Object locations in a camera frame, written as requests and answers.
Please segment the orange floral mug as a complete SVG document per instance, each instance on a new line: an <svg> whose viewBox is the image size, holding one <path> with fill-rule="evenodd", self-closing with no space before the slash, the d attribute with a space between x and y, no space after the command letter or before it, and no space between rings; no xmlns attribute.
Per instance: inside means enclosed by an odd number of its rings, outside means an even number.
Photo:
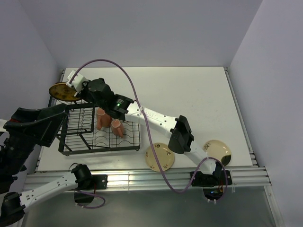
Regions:
<svg viewBox="0 0 303 227"><path fill-rule="evenodd" d="M102 108L97 109L97 130L110 127L112 118Z"/></svg>

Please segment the yellow black patterned plate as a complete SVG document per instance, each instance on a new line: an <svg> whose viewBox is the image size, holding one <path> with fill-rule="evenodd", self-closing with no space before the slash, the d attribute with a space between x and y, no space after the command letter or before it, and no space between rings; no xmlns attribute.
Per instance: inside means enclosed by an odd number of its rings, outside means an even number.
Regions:
<svg viewBox="0 0 303 227"><path fill-rule="evenodd" d="M49 88L49 94L51 97L65 102L76 102L81 100L77 97L76 91L66 85L65 82L56 83Z"/></svg>

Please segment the cream plate with flowers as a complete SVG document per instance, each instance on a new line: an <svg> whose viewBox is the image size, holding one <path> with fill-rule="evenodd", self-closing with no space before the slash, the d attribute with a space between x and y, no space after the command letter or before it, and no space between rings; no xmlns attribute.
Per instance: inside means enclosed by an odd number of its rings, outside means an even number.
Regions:
<svg viewBox="0 0 303 227"><path fill-rule="evenodd" d="M166 171L170 169L174 164L175 154L168 148L168 145L164 143L154 143L153 147L155 149L162 170ZM151 170L160 172L151 146L149 146L145 152L145 162Z"/></svg>

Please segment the cream plate with branch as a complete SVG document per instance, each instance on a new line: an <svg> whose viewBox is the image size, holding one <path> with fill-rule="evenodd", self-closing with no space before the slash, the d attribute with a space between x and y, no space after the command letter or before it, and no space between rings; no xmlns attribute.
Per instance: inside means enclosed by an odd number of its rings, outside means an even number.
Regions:
<svg viewBox="0 0 303 227"><path fill-rule="evenodd" d="M231 161L231 149L220 140L209 140L204 144L203 150L209 157L214 157L220 160L224 166L227 166Z"/></svg>

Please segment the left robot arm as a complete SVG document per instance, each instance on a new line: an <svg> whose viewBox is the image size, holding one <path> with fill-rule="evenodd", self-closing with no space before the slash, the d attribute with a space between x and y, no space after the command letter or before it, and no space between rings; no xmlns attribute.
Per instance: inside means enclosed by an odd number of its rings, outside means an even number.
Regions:
<svg viewBox="0 0 303 227"><path fill-rule="evenodd" d="M9 120L0 121L0 133L8 136L0 147L0 225L20 222L36 205L63 192L87 189L92 174L84 164L68 172L39 174L25 166L36 146L51 147L68 117L68 105L42 109L18 108Z"/></svg>

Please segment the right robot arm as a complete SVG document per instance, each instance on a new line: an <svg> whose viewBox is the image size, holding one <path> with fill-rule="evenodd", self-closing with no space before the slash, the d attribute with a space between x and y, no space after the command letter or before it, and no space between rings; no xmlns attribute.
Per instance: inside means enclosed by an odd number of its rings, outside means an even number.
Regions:
<svg viewBox="0 0 303 227"><path fill-rule="evenodd" d="M209 184L216 184L222 177L219 163L211 159L202 147L195 142L188 120L184 116L171 117L160 114L139 105L122 95L114 94L102 78L95 80L82 79L73 85L77 96L102 108L113 119L146 125L147 128L169 138L168 147L177 154L186 155L199 166Z"/></svg>

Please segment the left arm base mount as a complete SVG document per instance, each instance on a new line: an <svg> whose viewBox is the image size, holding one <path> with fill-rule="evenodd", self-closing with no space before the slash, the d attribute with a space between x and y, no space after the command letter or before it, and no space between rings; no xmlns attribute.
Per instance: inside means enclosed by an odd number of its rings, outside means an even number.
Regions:
<svg viewBox="0 0 303 227"><path fill-rule="evenodd" d="M95 197L90 194L97 194L97 190L105 190L107 188L107 180L108 175L92 175L92 180L88 186L76 189L74 192L75 203L83 206L89 206L95 199Z"/></svg>

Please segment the aluminium table edge rail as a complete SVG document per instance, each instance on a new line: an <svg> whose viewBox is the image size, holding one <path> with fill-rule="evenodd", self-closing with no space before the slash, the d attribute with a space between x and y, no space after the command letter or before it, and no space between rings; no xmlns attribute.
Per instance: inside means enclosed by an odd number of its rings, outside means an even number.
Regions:
<svg viewBox="0 0 303 227"><path fill-rule="evenodd" d="M232 177L232 188L270 186L271 181L264 167L227 168ZM193 168L173 168L165 172L169 183L176 189L184 189ZM150 169L128 171L92 171L92 175L108 175L106 191L168 190L162 175ZM62 177L65 172L36 172L27 175L24 191L33 190Z"/></svg>

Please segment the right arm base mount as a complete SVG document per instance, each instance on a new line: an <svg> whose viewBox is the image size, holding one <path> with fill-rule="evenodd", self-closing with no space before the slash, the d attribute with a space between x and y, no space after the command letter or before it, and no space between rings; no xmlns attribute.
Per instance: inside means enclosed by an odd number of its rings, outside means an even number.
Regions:
<svg viewBox="0 0 303 227"><path fill-rule="evenodd" d="M230 171L224 173L223 170L215 171L212 175L203 174L197 171L191 186L203 187L203 194L209 201L217 201L220 199L226 186L232 185L232 177Z"/></svg>

